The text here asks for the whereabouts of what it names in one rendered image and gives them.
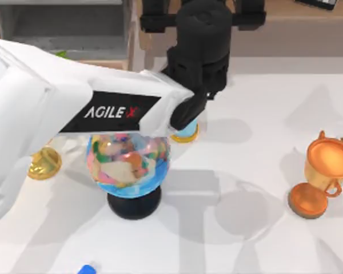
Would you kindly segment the black flat object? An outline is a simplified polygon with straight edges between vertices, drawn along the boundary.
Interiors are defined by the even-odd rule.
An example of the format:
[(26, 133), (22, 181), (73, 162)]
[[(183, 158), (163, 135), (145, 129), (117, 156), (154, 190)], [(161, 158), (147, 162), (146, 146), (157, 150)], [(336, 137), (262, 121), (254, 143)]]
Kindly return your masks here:
[(308, 6), (317, 7), (324, 10), (333, 10), (338, 0), (294, 0), (295, 2), (303, 3)]

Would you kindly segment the grey cabinet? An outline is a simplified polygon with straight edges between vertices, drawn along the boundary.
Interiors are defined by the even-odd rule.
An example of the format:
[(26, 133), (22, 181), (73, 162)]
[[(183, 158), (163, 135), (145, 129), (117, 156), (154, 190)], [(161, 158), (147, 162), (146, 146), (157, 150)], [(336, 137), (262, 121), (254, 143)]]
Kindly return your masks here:
[(0, 0), (0, 38), (129, 70), (131, 0)]

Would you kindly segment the blue object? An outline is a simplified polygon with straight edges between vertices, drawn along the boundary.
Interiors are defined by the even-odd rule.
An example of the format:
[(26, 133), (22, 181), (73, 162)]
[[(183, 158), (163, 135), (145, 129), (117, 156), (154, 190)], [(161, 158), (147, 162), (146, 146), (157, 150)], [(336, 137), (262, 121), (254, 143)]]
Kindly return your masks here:
[(97, 271), (92, 265), (86, 264), (78, 270), (77, 274), (97, 274)]

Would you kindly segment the gold trophy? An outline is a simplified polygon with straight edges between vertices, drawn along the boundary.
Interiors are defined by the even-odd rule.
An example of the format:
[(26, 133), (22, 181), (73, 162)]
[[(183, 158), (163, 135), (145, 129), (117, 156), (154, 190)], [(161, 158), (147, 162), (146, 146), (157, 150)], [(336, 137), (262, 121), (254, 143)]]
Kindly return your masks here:
[(32, 161), (27, 173), (34, 180), (46, 180), (57, 174), (62, 165), (60, 154), (52, 147), (45, 146), (32, 155)]

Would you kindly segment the light blue and yellow trophy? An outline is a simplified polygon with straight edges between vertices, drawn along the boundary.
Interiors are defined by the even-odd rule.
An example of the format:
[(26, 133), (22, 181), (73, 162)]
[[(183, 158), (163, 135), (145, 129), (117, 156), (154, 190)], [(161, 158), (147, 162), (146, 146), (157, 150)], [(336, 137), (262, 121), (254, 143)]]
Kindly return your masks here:
[(194, 141), (199, 132), (197, 118), (190, 122), (183, 130), (171, 135), (171, 139), (177, 143), (190, 143)]

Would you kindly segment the colourful globe on black base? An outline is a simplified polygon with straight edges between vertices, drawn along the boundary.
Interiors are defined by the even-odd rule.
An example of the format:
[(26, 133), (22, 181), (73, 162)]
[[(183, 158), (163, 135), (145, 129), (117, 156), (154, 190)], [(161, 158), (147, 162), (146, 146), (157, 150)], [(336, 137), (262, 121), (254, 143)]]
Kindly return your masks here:
[(123, 219), (139, 220), (159, 205), (170, 144), (165, 137), (138, 133), (92, 135), (86, 164), (92, 179), (107, 193), (112, 211)]

